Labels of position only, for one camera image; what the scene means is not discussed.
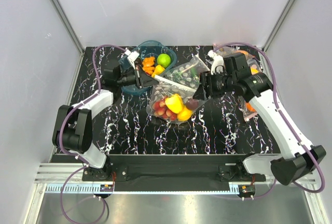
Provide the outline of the dark red fake plum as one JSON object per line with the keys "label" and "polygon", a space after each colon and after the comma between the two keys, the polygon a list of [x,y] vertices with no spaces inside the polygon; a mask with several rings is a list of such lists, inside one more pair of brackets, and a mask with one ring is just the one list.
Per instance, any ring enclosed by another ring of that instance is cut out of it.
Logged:
{"label": "dark red fake plum", "polygon": [[195,99],[188,99],[185,103],[185,106],[189,109],[189,110],[196,110],[199,107],[199,101],[195,100]]}

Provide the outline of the polka dot zip bag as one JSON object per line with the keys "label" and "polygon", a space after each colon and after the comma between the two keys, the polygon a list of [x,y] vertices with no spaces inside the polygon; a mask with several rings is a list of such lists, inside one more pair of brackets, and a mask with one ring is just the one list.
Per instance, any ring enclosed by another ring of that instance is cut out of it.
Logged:
{"label": "polka dot zip bag", "polygon": [[148,115],[170,123],[182,124],[205,103],[193,98],[195,89],[173,82],[161,76],[155,76],[157,84],[153,86],[150,103],[146,108]]}

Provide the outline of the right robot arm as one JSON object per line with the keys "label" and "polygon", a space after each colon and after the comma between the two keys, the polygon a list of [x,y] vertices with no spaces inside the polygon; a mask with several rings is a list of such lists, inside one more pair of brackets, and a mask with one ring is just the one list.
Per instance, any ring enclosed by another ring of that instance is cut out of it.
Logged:
{"label": "right robot arm", "polygon": [[264,121],[278,144],[280,153],[247,155],[236,167],[236,176],[248,180],[254,174],[271,175],[283,185],[289,185],[319,168],[326,156],[321,145],[313,145],[295,125],[266,74],[252,74],[243,53],[222,57],[214,51],[208,55],[211,69],[200,74],[196,100],[216,99],[234,92],[249,103]]}

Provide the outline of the yellow fake bell pepper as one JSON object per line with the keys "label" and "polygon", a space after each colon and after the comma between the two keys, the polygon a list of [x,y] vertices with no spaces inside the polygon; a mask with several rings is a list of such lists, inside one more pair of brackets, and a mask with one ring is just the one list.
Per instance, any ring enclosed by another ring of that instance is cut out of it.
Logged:
{"label": "yellow fake bell pepper", "polygon": [[184,108],[182,97],[178,94],[166,98],[165,104],[167,108],[175,114],[180,113]]}

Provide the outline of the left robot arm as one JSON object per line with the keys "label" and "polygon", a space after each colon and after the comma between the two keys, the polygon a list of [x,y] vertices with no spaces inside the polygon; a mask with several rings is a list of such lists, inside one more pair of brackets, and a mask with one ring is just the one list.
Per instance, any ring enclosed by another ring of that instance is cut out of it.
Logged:
{"label": "left robot arm", "polygon": [[94,175],[107,180],[112,175],[109,157],[93,143],[92,120],[104,109],[112,106],[121,95],[121,88],[134,85],[147,88],[159,83],[143,71],[142,62],[136,59],[131,68],[122,71],[118,61],[111,61],[104,69],[101,88],[87,99],[58,109],[52,135],[54,146],[69,156],[74,156],[94,169]]}

